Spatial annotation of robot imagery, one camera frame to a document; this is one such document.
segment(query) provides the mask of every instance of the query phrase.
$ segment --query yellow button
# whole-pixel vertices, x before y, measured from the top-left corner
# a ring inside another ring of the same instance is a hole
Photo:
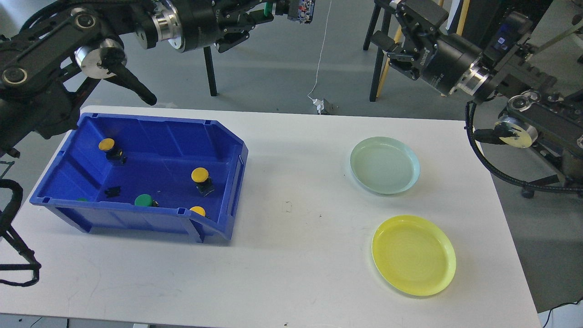
[[[205,182],[209,178],[209,172],[205,168],[196,168],[192,171],[190,177],[196,183]]]
[[[190,208],[190,210],[191,210],[192,212],[194,212],[194,213],[197,213],[197,214],[200,214],[200,215],[202,215],[203,217],[204,217],[204,216],[206,216],[206,211],[205,211],[205,209],[204,209],[204,208],[202,208],[202,207],[200,207],[200,206],[194,206],[194,207],[191,207],[191,208]]]
[[[99,150],[107,152],[110,151],[115,145],[115,141],[111,138],[105,138],[99,142]]]

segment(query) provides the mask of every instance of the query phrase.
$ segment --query white table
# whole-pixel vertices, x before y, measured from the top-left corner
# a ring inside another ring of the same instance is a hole
[[[0,287],[0,312],[205,327],[540,326],[488,171],[463,122],[90,106],[85,111],[219,120],[249,148],[233,240],[193,244],[141,231],[83,234],[26,203],[16,230],[40,282]],[[377,135],[408,144],[419,181],[395,196],[364,190],[349,155]],[[450,238],[457,271],[443,292],[407,296],[370,255],[380,223],[425,217]],[[0,243],[0,260],[8,258]]]

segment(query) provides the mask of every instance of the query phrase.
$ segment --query black chair leg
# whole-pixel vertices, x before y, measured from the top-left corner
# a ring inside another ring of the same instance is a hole
[[[206,64],[206,76],[209,78],[209,90],[210,95],[216,97],[217,95],[217,83],[215,80],[215,69],[213,67],[213,57],[210,53],[210,47],[205,47],[205,64]]]
[[[389,24],[391,22],[391,14],[388,11],[385,11],[382,17],[382,26],[381,32],[383,34],[389,35]],[[381,70],[382,70],[382,60],[385,57],[385,54],[381,48],[377,50],[377,60],[374,64],[374,73],[373,73],[373,83],[370,87],[370,96],[368,97],[369,101],[376,102],[377,101],[377,90],[378,84],[381,79]]]
[[[364,38],[364,44],[363,44],[363,50],[366,51],[368,50],[368,47],[370,46],[370,37],[373,36],[373,31],[374,28],[377,25],[377,21],[378,21],[378,14],[381,13],[381,6],[379,5],[374,5],[374,9],[373,9],[373,16],[370,18],[370,24],[368,25],[368,31],[366,33],[366,37]]]

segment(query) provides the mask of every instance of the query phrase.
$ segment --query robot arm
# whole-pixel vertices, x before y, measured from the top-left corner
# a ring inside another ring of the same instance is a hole
[[[395,43],[377,31],[371,38],[386,52],[393,69],[412,80],[422,79],[445,95],[462,90],[475,104],[493,92],[509,98],[494,129],[474,133],[473,124],[466,127],[470,142],[532,147],[562,176],[564,187],[539,188],[499,171],[498,177],[526,189],[583,194],[583,90],[562,97],[552,89],[557,79],[528,63],[537,49],[526,43],[532,25],[526,16],[509,14],[482,50],[457,34],[441,33],[448,14],[431,0],[375,0],[375,4],[396,17],[405,37]],[[482,160],[481,153],[476,154]]]
[[[48,139],[76,128],[79,108],[102,80],[128,88],[149,105],[155,95],[126,69],[120,35],[145,49],[167,40],[179,52],[215,44],[220,53],[276,15],[310,23],[315,0],[60,0],[33,15],[20,33],[0,38],[0,156],[29,132]],[[248,12],[265,4],[265,9]],[[61,68],[68,58],[72,63]],[[78,90],[64,82],[83,72]]]

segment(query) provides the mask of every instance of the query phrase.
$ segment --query black cable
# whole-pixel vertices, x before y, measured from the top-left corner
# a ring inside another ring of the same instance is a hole
[[[40,319],[44,318],[44,316],[40,317],[38,320],[36,320],[33,324],[30,325],[29,328],[33,328],[33,326],[40,321]]]
[[[546,325],[549,323],[550,314],[552,313],[552,311],[554,309],[560,308],[561,306],[565,306],[565,305],[569,305],[569,304],[571,304],[571,305],[578,305],[579,303],[581,303],[581,301],[583,301],[583,296],[579,299],[579,301],[576,301],[576,302],[567,302],[567,303],[559,304],[559,305],[555,306],[554,308],[552,308],[551,310],[549,310],[549,315],[547,315],[547,321],[543,325],[543,328],[545,328]]]
[[[526,182],[523,180],[516,179],[507,175],[506,173],[498,170],[494,165],[492,165],[484,154],[480,151],[477,146],[476,140],[473,135],[473,119],[474,114],[476,113],[476,106],[477,104],[473,101],[469,101],[466,104],[466,133],[468,135],[468,140],[470,142],[470,146],[472,147],[474,153],[476,154],[478,160],[496,177],[500,180],[505,181],[507,183],[513,184],[515,186],[522,187],[523,189],[535,190],[535,191],[544,191],[548,193],[570,193],[570,194],[582,194],[583,188],[566,188],[566,187],[554,187],[554,186],[539,186],[537,184],[532,184],[530,182]]]

